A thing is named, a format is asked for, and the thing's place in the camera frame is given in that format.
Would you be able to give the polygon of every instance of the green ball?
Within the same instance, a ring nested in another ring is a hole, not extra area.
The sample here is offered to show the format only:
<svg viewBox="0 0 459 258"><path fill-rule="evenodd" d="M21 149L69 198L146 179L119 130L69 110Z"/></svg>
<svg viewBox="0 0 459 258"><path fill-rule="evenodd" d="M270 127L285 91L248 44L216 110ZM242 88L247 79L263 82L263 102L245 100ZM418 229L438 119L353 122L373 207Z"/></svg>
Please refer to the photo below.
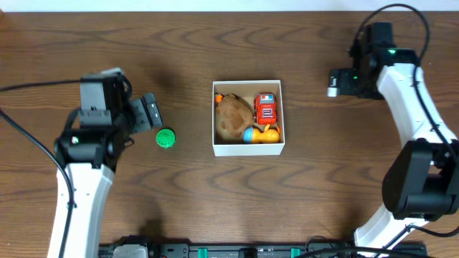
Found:
<svg viewBox="0 0 459 258"><path fill-rule="evenodd" d="M171 129L163 129L156 135L156 142L162 148L170 148L175 144L175 133Z"/></svg>

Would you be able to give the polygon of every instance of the toy car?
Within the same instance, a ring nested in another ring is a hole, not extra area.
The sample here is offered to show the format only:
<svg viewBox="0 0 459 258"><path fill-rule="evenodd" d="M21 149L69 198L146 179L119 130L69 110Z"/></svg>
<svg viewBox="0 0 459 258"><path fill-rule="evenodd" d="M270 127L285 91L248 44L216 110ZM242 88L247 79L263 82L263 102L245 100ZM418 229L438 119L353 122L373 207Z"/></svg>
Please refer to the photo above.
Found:
<svg viewBox="0 0 459 258"><path fill-rule="evenodd" d="M272 93L258 93L253 100L254 119L259 125L274 125L278 121L275 97Z"/></svg>

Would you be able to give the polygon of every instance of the brown plush toy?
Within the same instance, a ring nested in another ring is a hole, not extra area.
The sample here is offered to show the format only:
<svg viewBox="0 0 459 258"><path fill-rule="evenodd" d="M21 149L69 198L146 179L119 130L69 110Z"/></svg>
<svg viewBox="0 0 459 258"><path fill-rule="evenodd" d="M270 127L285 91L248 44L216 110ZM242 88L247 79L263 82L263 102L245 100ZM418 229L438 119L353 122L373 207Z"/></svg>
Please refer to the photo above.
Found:
<svg viewBox="0 0 459 258"><path fill-rule="evenodd" d="M234 137L241 137L254 124L252 111L233 94L223 97L215 111L223 118L220 126Z"/></svg>

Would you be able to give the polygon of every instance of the wooden table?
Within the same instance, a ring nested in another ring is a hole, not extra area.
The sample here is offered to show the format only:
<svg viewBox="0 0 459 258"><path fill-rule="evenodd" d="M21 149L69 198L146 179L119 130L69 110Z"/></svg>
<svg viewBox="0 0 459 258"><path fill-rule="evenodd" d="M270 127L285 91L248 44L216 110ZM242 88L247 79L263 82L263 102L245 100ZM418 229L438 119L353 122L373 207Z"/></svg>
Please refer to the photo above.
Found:
<svg viewBox="0 0 459 258"><path fill-rule="evenodd" d="M191 242L304 242L347 237L382 203L381 182L400 151L385 101L326 97L328 71L348 67L346 49L368 13L6 14L0 23L0 85L79 78L122 67L134 96L154 92L177 134L135 135L118 162L101 242L129 234ZM427 13L423 68L430 94L459 133L459 19ZM422 46L410 13L385 13L401 47ZM276 157L215 158L212 81L279 79L286 144ZM78 85L0 95L1 108L52 148ZM0 257L44 257L55 215L56 168L1 121ZM450 231L459 216L428 229ZM431 255L459 256L458 238L415 232Z"/></svg>

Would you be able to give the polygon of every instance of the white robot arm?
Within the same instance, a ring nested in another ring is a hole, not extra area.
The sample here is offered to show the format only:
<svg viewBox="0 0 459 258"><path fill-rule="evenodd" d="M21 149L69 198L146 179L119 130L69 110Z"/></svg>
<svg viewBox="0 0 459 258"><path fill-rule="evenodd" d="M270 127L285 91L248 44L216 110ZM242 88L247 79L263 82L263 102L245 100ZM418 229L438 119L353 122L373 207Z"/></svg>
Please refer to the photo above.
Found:
<svg viewBox="0 0 459 258"><path fill-rule="evenodd" d="M384 66L377 80L378 91L387 101L395 125L399 131L402 147L409 140L424 138L429 143L442 143L437 133L427 119L425 112L415 94L412 85L414 64L397 64ZM437 122L438 130L445 136L449 143L457 139L451 130L443 122L435 107L432 98L427 91L424 82L422 68L417 68L416 80L421 97L429 110L434 121Z"/></svg>
<svg viewBox="0 0 459 258"><path fill-rule="evenodd" d="M162 126L154 95L129 100L132 87L119 68L84 76L80 93L81 109L70 113L55 143L57 160L73 187L75 205L67 225L69 191L58 170L48 258L98 256L105 200L125 143L133 143L129 136L134 133ZM77 116L80 128L75 129L72 124Z"/></svg>
<svg viewBox="0 0 459 258"><path fill-rule="evenodd" d="M377 80L378 91L387 101L392 117L397 126L402 147L409 140L426 139L429 143L442 143L422 110L416 93L412 87L413 64L394 64L384 66ZM417 84L432 118L437 121L440 132L451 143L457 140L440 117L432 98L424 83L422 69L417 68ZM358 247L374 247L392 249L408 234L404 229L408 225L424 226L429 221L420 218L395 219L392 212L382 204L368 222L354 232L355 245ZM372 253L361 253L373 257Z"/></svg>
<svg viewBox="0 0 459 258"><path fill-rule="evenodd" d="M384 178L384 203L354 232L354 243L357 247L392 249L410 233L410 226L424 226L458 209L459 191L453 189L459 180L453 176L456 164L433 130L413 86L417 63L414 51L396 48L391 24L374 23L364 31L360 41L356 40L350 49L354 68L330 72L328 96L384 99L391 110L402 152ZM456 136L444 124L427 91L420 67L416 70L416 80L420 97L437 129L448 144L458 149ZM428 175L431 165L442 172Z"/></svg>

